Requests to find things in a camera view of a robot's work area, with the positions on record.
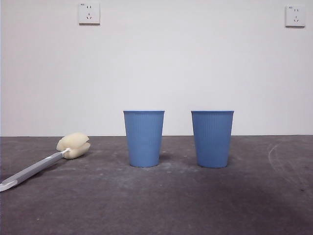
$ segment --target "white wall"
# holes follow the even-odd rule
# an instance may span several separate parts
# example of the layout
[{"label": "white wall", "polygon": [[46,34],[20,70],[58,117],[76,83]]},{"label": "white wall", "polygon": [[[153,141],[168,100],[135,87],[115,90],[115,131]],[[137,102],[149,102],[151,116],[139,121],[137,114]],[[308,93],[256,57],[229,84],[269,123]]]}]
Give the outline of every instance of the white wall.
[{"label": "white wall", "polygon": [[[313,1],[1,1],[2,136],[124,135],[123,109],[166,110],[165,135],[191,135],[190,110],[235,110],[234,135],[313,134]],[[284,27],[305,3],[307,27]]]}]

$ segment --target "blue plastic cup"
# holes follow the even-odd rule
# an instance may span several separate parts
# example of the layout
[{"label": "blue plastic cup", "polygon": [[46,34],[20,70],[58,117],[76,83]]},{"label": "blue plastic cup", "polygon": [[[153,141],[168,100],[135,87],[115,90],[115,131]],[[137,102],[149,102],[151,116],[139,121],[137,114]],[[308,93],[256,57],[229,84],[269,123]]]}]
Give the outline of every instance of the blue plastic cup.
[{"label": "blue plastic cup", "polygon": [[198,165],[227,166],[234,111],[191,111]]},{"label": "blue plastic cup", "polygon": [[124,111],[129,159],[132,166],[158,165],[164,112],[162,110]]}]

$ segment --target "dish sponge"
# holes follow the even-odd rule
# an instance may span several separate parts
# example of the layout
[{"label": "dish sponge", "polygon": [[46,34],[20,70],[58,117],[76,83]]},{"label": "dish sponge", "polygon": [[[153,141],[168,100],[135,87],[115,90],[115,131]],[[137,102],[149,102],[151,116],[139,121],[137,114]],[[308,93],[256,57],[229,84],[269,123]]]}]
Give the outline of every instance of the dish sponge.
[{"label": "dish sponge", "polygon": [[57,150],[62,152],[70,148],[70,151],[64,153],[63,157],[66,159],[75,159],[89,150],[90,143],[87,143],[88,140],[88,136],[83,133],[73,133],[59,140]]}]

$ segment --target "electrical socket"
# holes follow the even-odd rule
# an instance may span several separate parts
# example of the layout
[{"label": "electrical socket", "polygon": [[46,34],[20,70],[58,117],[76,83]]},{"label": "electrical socket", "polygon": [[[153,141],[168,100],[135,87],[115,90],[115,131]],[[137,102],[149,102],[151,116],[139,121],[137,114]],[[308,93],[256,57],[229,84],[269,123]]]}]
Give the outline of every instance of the electrical socket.
[{"label": "electrical socket", "polygon": [[286,27],[305,27],[305,6],[286,6]]},{"label": "electrical socket", "polygon": [[100,4],[81,3],[78,8],[79,24],[100,24]]}]

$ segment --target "floor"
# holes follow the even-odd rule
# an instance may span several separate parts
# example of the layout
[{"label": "floor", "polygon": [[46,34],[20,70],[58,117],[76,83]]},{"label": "floor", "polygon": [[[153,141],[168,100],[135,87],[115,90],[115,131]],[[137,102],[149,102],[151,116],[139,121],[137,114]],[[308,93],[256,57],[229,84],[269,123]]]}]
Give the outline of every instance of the floor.
[{"label": "floor", "polygon": [[[59,138],[2,138],[1,179]],[[125,137],[91,137],[0,194],[2,235],[312,235],[313,136],[235,136],[228,166],[196,164],[193,137],[163,137],[160,164],[128,164]]]}]

